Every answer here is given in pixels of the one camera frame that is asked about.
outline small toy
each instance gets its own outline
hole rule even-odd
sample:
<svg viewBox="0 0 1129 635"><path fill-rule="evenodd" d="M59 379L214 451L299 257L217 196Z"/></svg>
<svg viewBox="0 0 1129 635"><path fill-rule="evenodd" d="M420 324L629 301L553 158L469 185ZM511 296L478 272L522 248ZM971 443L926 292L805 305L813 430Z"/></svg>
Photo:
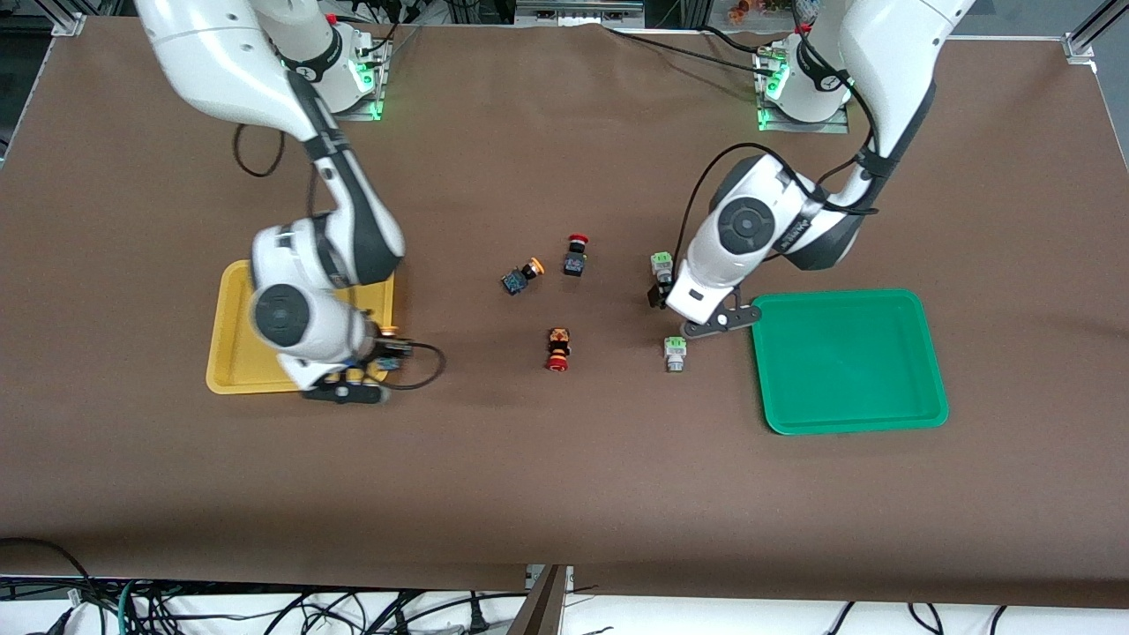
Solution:
<svg viewBox="0 0 1129 635"><path fill-rule="evenodd" d="M525 263L525 267L515 268L509 273L502 276L501 286L509 295L517 295L524 292L525 287L530 286L530 280L544 272L545 268L541 266L541 261L536 258L531 258L530 262Z"/></svg>
<svg viewBox="0 0 1129 635"><path fill-rule="evenodd" d="M571 353L572 348L569 346L568 329L550 329L549 362L545 363L545 368L557 371L558 373L568 371L568 356Z"/></svg>
<svg viewBox="0 0 1129 635"><path fill-rule="evenodd" d="M663 353L666 355L666 372L681 373L686 358L686 338L666 338L663 340Z"/></svg>
<svg viewBox="0 0 1129 635"><path fill-rule="evenodd" d="M584 234L572 234L568 237L568 253L564 254L564 275L576 276L584 273L584 263L588 256L584 254L584 247L588 244L588 236Z"/></svg>
<svg viewBox="0 0 1129 635"><path fill-rule="evenodd" d="M647 292L647 301L656 308L666 307L666 296L674 287L674 259L669 252L660 251L650 256L650 272L655 275L655 285Z"/></svg>

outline white floor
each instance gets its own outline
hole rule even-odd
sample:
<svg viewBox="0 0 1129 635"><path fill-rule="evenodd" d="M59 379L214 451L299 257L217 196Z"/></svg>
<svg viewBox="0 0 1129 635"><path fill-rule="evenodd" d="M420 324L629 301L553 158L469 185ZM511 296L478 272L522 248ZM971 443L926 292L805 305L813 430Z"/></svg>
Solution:
<svg viewBox="0 0 1129 635"><path fill-rule="evenodd" d="M324 602L339 595L325 594ZM463 592L428 593L404 611L412 615L445 602L466 598ZM295 595L212 595L175 598L168 602L177 614L256 615L277 611ZM360 595L371 619L392 599L393 593ZM483 617L489 623L513 619L520 598L482 602ZM574 595L564 609L562 635L590 635L612 627L609 635L823 635L834 623L842 602L806 602L778 600L716 600L694 598L640 598L623 595ZM45 632L70 602L67 600L23 600L0 602L0 635L28 635ZM336 607L343 617L360 619L356 603ZM938 604L947 635L987 635L995 607ZM928 610L919 606L924 619ZM222 619L194 620L182 624L186 635L261 635L271 617L245 621ZM457 633L452 629L470 623L466 604L437 612L413 621L411 632ZM116 619L106 615L107 632L116 633ZM283 619L274 635L298 633L301 614L294 611ZM67 635L98 635L97 616L93 607L75 612ZM314 630L316 635L348 635L349 628L330 623ZM1003 615L997 635L1124 635L1129 633L1129 611L1099 609L1058 609L1009 607ZM840 635L927 635L909 616L905 604L860 602L848 615Z"/></svg>

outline table surface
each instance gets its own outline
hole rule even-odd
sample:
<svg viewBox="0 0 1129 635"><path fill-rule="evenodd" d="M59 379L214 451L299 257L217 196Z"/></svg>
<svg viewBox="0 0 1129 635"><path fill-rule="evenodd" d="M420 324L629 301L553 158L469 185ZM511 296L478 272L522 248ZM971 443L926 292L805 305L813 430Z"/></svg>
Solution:
<svg viewBox="0 0 1129 635"><path fill-rule="evenodd" d="M823 437L768 429L745 334L664 373L647 256L718 150L820 174L857 113L850 137L759 133L747 75L599 27L425 28L393 72L385 121L345 131L406 236L396 321L446 375L377 408L219 397L220 275L301 216L298 145L239 172L135 20L56 41L0 172L0 532L98 575L498 589L567 562L604 592L1129 606L1129 176L1058 43L948 43L850 256L745 282L921 297L948 423ZM244 141L265 162L275 137ZM501 292L574 232L583 279Z"/></svg>

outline yellow tray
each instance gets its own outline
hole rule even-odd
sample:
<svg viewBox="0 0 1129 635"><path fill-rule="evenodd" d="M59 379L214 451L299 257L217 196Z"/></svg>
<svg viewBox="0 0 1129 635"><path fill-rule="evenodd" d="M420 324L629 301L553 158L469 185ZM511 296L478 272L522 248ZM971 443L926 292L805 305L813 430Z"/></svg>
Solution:
<svg viewBox="0 0 1129 635"><path fill-rule="evenodd" d="M380 327L392 325L392 278L377 285L357 287L357 306L371 311ZM251 327L251 280L246 260L237 260L224 271L216 303L216 322L212 325L211 349L208 351L208 388L217 394L248 394L256 392L297 392L268 347ZM345 290L335 292L344 302ZM383 380L387 373L373 376ZM360 373L355 377L360 381Z"/></svg>

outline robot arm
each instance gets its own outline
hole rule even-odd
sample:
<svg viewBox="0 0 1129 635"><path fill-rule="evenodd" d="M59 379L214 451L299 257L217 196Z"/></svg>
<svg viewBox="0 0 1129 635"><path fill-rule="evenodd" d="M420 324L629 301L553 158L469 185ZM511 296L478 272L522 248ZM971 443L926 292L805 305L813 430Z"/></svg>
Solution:
<svg viewBox="0 0 1129 635"><path fill-rule="evenodd" d="M770 250L804 270L838 263L854 245L865 218L852 210L874 203L917 133L933 102L937 54L971 5L972 0L854 2L842 18L838 53L855 81L854 89L872 108L875 129L859 149L858 165L846 185L828 195L771 156L739 162L723 181L712 211L691 241L667 306L691 322L710 324L718 318L721 301ZM821 16L817 27L824 31L825 17L835 14ZM839 93L829 98L826 85L820 90L825 76L811 73L786 82L781 108L830 116L842 97ZM788 99L797 107L789 111ZM725 327L724 318L719 327Z"/></svg>
<svg viewBox="0 0 1129 635"><path fill-rule="evenodd" d="M279 363L295 383L307 390L364 359L378 337L365 315L336 299L333 289L385 280L404 254L400 227L306 77L321 80L318 88L339 102L356 101L359 86L329 81L340 76L335 64L341 59L350 64L353 52L341 51L343 36L334 36L320 12L313 16L314 0L291 0L286 8L260 0L272 42L247 0L137 5L161 69L185 102L218 119L291 134L333 194L336 209L263 229L251 250L251 322L279 351ZM335 46L335 56L305 58L320 46ZM281 63L275 51L283 54ZM303 61L287 58L288 51Z"/></svg>

